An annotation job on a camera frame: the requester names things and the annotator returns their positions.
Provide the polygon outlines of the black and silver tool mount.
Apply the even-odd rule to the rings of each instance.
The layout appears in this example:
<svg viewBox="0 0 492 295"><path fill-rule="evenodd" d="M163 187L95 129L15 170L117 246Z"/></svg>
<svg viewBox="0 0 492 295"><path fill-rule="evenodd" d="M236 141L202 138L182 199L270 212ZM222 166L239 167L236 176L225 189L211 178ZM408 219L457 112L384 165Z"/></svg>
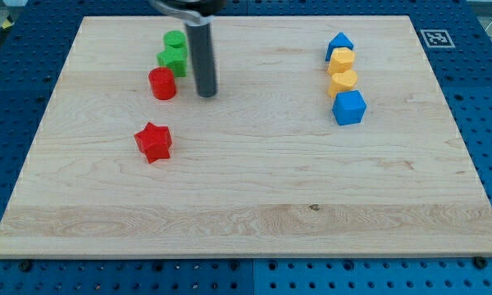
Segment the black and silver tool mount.
<svg viewBox="0 0 492 295"><path fill-rule="evenodd" d="M226 0L148 0L165 16L182 20L186 25L207 25L227 4Z"/></svg>

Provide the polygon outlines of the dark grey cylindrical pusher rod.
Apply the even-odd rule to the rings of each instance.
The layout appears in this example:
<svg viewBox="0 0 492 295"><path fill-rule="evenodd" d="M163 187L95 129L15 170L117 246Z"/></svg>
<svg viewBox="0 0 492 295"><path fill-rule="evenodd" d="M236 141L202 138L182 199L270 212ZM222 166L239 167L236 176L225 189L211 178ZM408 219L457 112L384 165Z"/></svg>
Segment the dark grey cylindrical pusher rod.
<svg viewBox="0 0 492 295"><path fill-rule="evenodd" d="M211 98L217 93L211 25L186 25L185 29L197 94L202 98Z"/></svg>

